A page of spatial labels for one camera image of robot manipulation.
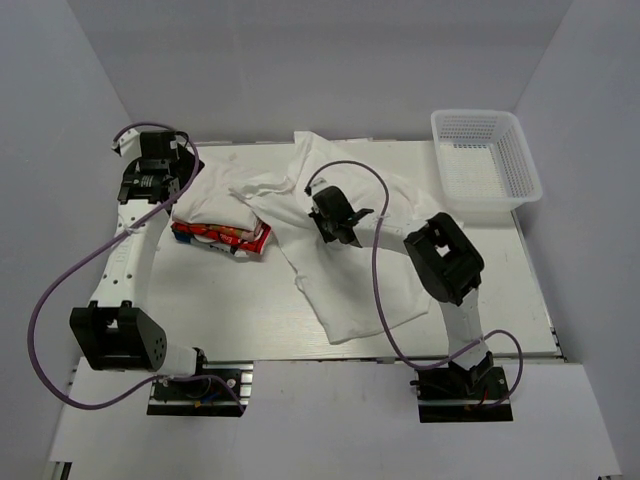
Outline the white t shirt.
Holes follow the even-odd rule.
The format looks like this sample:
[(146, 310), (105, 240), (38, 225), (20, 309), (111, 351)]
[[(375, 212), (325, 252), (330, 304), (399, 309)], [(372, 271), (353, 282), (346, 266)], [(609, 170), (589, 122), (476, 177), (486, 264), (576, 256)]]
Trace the white t shirt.
[(191, 186), (173, 207), (172, 220), (254, 233), (260, 219), (246, 200), (267, 189), (282, 190), (291, 185), (292, 181), (283, 172), (256, 169), (235, 160), (207, 158)]
[(380, 333), (428, 312), (425, 291), (398, 228), (438, 212), (424, 190), (312, 132), (294, 135), (285, 173), (231, 184), (268, 224), (328, 341)]

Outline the red printed t shirt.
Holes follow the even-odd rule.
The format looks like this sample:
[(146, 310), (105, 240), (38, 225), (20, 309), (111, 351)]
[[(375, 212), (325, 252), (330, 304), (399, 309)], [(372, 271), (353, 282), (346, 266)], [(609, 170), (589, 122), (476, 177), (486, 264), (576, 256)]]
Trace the red printed t shirt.
[(173, 222), (171, 232), (181, 243), (219, 251), (237, 258), (250, 258), (263, 253), (272, 229), (261, 221), (254, 231), (217, 224)]

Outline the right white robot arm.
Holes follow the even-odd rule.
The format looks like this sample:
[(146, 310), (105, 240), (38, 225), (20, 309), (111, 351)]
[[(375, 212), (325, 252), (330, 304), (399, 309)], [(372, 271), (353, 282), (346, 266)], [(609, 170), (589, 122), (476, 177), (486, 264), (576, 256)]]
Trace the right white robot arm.
[(387, 215), (386, 195), (379, 213), (356, 211), (344, 192), (323, 180), (305, 188), (312, 200), (309, 216), (324, 242), (338, 242), (371, 250), (374, 304), (383, 331), (398, 358), (415, 370), (427, 371), (406, 358), (392, 336), (382, 308), (378, 272), (381, 250), (407, 257), (423, 289), (438, 302), (449, 342), (448, 357), (436, 366), (470, 383), (479, 381), (494, 366), (479, 318), (478, 296), (485, 263), (461, 227), (447, 213), (424, 221)]

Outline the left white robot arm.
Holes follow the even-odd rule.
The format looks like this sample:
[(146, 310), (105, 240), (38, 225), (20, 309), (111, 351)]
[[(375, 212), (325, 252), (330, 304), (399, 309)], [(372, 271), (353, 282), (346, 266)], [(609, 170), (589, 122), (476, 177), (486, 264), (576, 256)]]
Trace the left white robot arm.
[(169, 377), (195, 374), (198, 351), (168, 340), (147, 306), (148, 284), (173, 195), (190, 181), (200, 161), (186, 135), (151, 130), (132, 138), (133, 160), (117, 196), (116, 244), (109, 247), (101, 279), (85, 307), (70, 315), (71, 330), (95, 370), (138, 370)]

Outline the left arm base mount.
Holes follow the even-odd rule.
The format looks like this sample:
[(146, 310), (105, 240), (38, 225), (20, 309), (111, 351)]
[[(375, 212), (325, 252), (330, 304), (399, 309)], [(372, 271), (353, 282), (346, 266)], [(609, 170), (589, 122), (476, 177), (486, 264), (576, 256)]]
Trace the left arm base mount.
[(200, 372), (205, 379), (154, 382), (146, 413), (152, 416), (240, 418), (251, 395), (253, 370), (251, 363), (209, 363)]

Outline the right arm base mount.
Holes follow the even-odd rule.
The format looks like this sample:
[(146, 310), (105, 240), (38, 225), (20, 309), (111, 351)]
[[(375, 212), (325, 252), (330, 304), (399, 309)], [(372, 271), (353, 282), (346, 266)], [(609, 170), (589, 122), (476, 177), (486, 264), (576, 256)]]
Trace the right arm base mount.
[(492, 367), (472, 390), (448, 368), (417, 371), (410, 382), (416, 393), (419, 421), (422, 424), (500, 423), (514, 420), (505, 371)]

